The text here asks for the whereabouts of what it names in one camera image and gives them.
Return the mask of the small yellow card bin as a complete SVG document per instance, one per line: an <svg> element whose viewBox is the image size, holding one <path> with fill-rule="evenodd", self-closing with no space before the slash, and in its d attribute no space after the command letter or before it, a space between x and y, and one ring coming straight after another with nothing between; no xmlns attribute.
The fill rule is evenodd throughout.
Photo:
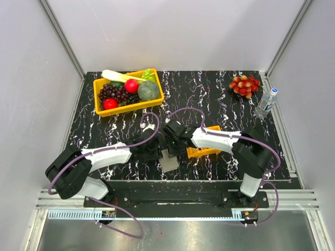
<svg viewBox="0 0 335 251"><path fill-rule="evenodd" d="M211 126L211 127L208 127L207 129L211 129L211 130L218 130L218 131L221 131L221 128L219 125L214 125L214 126ZM192 143L192 146L196 146L196 144L190 140L191 143ZM218 155L219 153L221 153L222 151L221 150L216 150L216 149L213 149L213 148L207 148L207 147L188 147L186 149L186 152L187 152L187 157L189 159L191 158L201 158L205 155L210 155L210 154L216 154Z"/></svg>

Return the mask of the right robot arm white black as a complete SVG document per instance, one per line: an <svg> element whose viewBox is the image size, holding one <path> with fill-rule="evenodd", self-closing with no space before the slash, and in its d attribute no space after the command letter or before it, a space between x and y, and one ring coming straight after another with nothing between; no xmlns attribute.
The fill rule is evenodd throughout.
<svg viewBox="0 0 335 251"><path fill-rule="evenodd" d="M231 154L238 161L238 169L242 172L238 201L244 207L250 207L256 202L256 193L263 186L265 175L270 172L272 159L277 159L278 166L281 164L277 152L261 140L255 128L226 132L204 128L203 125L185 126L170 120L162 130L172 155L179 155L189 147Z"/></svg>

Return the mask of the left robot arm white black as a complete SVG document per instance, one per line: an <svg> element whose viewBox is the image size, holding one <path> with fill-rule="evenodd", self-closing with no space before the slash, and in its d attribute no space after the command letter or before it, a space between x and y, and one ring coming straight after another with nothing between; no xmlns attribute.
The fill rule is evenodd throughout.
<svg viewBox="0 0 335 251"><path fill-rule="evenodd" d="M107 207L114 195L104 181L90 177L90 173L131 159L149 161L160 157L159 136L148 128L140 135L111 146L95 149L67 146L46 169L45 175L61 199L75 195L94 197L97 203Z"/></svg>

